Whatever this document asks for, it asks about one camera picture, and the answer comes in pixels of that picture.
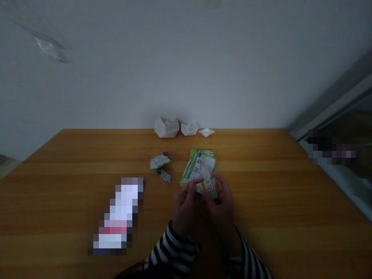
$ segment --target finger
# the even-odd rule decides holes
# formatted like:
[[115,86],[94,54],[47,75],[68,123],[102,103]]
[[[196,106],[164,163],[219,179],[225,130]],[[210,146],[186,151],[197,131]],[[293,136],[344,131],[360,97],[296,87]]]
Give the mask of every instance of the finger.
[[217,205],[214,203],[212,197],[210,196],[207,190],[203,190],[201,192],[201,196],[203,197],[203,200],[207,204],[209,211],[212,211],[214,210],[214,208],[216,208]]
[[231,196],[230,186],[229,186],[228,181],[222,176],[220,176],[219,174],[212,173],[212,176],[216,178],[219,182],[221,182],[222,191],[226,193],[227,195]]
[[187,191],[189,190],[189,186],[190,186],[190,182],[187,182],[186,184],[185,184],[185,186],[183,186],[178,192],[177,192],[177,195],[179,195],[179,196],[182,196],[182,194],[186,194],[187,193]]
[[188,182],[188,183],[195,183],[195,184],[198,184],[198,183],[203,182],[203,181],[204,181],[204,178],[199,178],[199,179],[191,180],[191,181]]
[[216,188],[216,191],[217,191],[217,194],[218,194],[218,195],[221,195],[221,194],[223,193],[223,192],[222,192],[222,189],[219,188],[219,187]]
[[195,183],[192,181],[189,185],[189,190],[187,191],[185,204],[188,204],[188,205],[193,204],[195,193],[196,193],[196,187],[195,187]]

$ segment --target folded paper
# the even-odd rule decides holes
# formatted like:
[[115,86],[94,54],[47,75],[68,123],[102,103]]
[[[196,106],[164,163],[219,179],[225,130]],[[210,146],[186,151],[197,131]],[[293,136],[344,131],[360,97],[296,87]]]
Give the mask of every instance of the folded paper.
[[204,128],[204,129],[200,130],[199,133],[202,134],[205,137],[208,137],[208,136],[214,134],[215,131],[213,131],[213,130],[211,130],[209,128]]
[[174,121],[168,121],[165,118],[158,117],[155,121],[155,133],[160,138],[174,138],[177,136],[179,131],[178,119]]
[[198,123],[194,122],[189,125],[181,123],[181,132],[185,136],[194,136],[198,132]]

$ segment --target paper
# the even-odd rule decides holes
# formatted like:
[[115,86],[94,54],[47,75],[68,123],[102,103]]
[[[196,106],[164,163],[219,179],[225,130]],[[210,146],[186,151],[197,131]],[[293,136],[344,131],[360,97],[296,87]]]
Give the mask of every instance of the paper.
[[168,184],[171,183],[170,179],[172,177],[161,167],[169,164],[170,162],[171,160],[168,158],[168,152],[160,153],[154,156],[150,161],[150,169],[153,169]]
[[203,182],[196,184],[196,191],[201,193],[202,190],[207,190],[212,199],[218,198],[218,194],[212,180],[204,180]]
[[214,134],[215,131],[213,131],[213,130],[211,130],[209,128],[204,128],[204,129],[200,130],[199,133],[202,134],[205,137],[208,137],[208,136]]
[[162,117],[156,118],[155,121],[155,133],[160,138],[174,138],[177,136],[179,131],[178,119],[169,122],[167,119]]
[[185,136],[194,136],[198,132],[198,123],[194,122],[190,125],[181,123],[181,132]]
[[211,173],[217,173],[216,157],[213,150],[192,149],[190,160],[181,177],[180,186],[183,187],[190,180],[204,178],[203,183],[197,184],[196,191],[206,189],[213,199],[217,198],[217,181],[211,176]]

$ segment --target white wall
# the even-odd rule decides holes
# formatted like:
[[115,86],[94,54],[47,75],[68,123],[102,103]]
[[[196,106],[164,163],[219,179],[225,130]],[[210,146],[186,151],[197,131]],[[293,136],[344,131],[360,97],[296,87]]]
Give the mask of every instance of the white wall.
[[33,0],[68,39],[52,63],[0,22],[0,153],[63,128],[286,127],[372,46],[372,1]]

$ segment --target hand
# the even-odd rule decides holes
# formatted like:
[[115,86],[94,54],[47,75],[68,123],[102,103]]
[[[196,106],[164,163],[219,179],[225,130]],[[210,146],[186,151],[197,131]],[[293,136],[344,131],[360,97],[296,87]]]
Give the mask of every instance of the hand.
[[174,195],[174,216],[172,227],[182,238],[186,238],[193,223],[193,202],[196,193],[195,184],[204,178],[189,181]]
[[221,184],[221,189],[217,188],[217,194],[220,199],[220,204],[216,204],[208,191],[202,191],[202,197],[207,204],[212,223],[220,236],[225,249],[230,256],[240,256],[243,253],[243,247],[238,232],[234,226],[233,219],[233,196],[230,192],[228,181],[222,176],[212,173],[212,176]]

